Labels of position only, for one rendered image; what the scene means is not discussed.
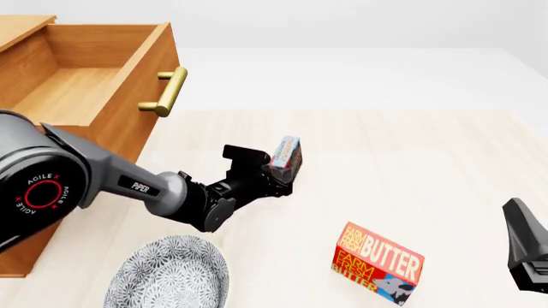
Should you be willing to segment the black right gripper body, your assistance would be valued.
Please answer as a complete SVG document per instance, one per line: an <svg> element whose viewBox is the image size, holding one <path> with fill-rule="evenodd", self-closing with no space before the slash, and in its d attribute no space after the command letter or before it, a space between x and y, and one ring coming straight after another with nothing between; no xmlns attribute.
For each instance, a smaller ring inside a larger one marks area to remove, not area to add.
<svg viewBox="0 0 548 308"><path fill-rule="evenodd" d="M516 264L509 272L521 291L548 294L548 257Z"/></svg>

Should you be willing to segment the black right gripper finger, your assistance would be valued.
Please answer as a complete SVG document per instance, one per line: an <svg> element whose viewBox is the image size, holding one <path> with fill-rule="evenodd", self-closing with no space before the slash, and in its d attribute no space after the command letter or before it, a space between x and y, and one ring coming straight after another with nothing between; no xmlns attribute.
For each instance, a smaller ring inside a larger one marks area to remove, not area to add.
<svg viewBox="0 0 548 308"><path fill-rule="evenodd" d="M527 205L512 198L503 206L509 236L508 266L531 262L548 262L548 230Z"/></svg>

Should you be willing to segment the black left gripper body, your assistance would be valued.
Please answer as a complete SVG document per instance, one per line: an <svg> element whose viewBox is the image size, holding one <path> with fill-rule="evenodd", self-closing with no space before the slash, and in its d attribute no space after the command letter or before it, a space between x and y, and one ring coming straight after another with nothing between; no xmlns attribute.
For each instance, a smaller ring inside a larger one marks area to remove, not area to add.
<svg viewBox="0 0 548 308"><path fill-rule="evenodd" d="M293 192L294 181L278 181L270 174L267 174L261 166L253 168L254 173L254 197L284 197Z"/></svg>

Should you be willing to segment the chocolate pudding box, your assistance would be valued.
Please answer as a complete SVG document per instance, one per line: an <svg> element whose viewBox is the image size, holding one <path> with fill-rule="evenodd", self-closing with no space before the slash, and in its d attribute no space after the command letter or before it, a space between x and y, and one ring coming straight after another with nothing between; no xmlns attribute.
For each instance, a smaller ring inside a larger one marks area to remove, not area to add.
<svg viewBox="0 0 548 308"><path fill-rule="evenodd" d="M283 166L288 162L293 163L294 150L297 143L300 142L301 138L299 137L285 135L277 146L270 163L281 163Z"/></svg>

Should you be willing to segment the open wooden drawer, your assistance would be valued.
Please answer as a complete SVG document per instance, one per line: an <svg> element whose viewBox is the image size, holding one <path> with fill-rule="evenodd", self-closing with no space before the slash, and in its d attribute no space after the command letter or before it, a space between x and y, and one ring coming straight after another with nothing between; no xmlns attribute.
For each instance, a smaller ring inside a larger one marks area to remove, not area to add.
<svg viewBox="0 0 548 308"><path fill-rule="evenodd" d="M0 110L48 123L136 161L179 57L170 23L46 24L0 34Z"/></svg>

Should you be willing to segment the wooden cabinet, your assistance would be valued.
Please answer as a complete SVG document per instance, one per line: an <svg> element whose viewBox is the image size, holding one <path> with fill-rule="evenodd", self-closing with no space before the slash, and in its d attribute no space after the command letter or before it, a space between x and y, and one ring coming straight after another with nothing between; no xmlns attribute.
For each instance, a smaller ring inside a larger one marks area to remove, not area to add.
<svg viewBox="0 0 548 308"><path fill-rule="evenodd" d="M45 40L54 15L0 15L0 110L10 110L58 69ZM58 223L0 253L0 277L23 278L57 231Z"/></svg>

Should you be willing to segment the red butter box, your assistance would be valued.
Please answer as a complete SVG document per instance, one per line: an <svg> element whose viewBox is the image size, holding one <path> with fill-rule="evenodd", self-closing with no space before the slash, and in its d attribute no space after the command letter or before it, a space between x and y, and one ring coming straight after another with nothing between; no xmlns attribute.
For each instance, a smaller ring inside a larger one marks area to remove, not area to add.
<svg viewBox="0 0 548 308"><path fill-rule="evenodd" d="M396 305L405 305L419 284L425 258L382 235L347 222L331 269Z"/></svg>

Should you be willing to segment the patterned grey bowl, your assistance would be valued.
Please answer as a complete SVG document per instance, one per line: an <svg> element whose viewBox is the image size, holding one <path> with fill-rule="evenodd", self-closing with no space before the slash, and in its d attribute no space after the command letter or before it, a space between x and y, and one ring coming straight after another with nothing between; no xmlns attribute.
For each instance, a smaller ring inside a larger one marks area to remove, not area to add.
<svg viewBox="0 0 548 308"><path fill-rule="evenodd" d="M229 269L196 235L169 235L139 248L112 276L102 308L225 308Z"/></svg>

